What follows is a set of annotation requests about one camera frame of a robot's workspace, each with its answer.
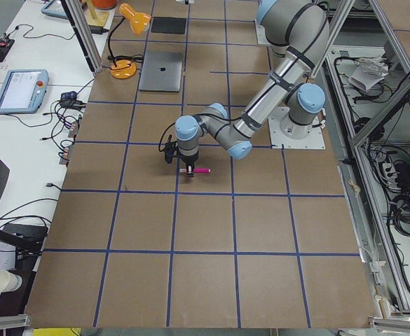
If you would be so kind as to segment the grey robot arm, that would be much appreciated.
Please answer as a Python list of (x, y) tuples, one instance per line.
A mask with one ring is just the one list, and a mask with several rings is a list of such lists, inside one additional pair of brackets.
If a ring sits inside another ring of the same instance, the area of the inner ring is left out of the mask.
[(159, 144), (158, 149), (167, 163), (174, 158), (181, 160), (188, 176), (194, 174), (199, 139), (206, 134), (232, 158), (240, 160), (250, 152), (252, 136), (279, 103), (289, 107), (287, 119), (294, 130), (310, 128), (324, 106), (323, 90), (318, 85), (302, 83), (302, 78), (315, 68), (327, 46), (326, 11), (311, 1), (262, 1), (257, 22), (264, 28), (272, 50), (284, 59), (268, 73), (265, 85), (239, 118), (229, 118), (226, 109), (214, 103), (201, 113), (176, 120), (176, 139)]

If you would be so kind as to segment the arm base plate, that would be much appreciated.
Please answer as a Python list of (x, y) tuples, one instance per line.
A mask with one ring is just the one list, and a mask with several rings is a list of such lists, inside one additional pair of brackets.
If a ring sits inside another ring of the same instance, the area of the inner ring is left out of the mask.
[(266, 27), (259, 22), (255, 22), (257, 35), (257, 43), (261, 46), (278, 46), (280, 45), (278, 26), (276, 24), (268, 24)]
[(289, 108), (277, 107), (268, 117), (268, 129), (271, 147), (276, 149), (324, 150), (322, 130), (325, 124), (325, 110), (322, 109), (323, 119), (314, 115), (310, 125), (297, 125), (289, 118)]

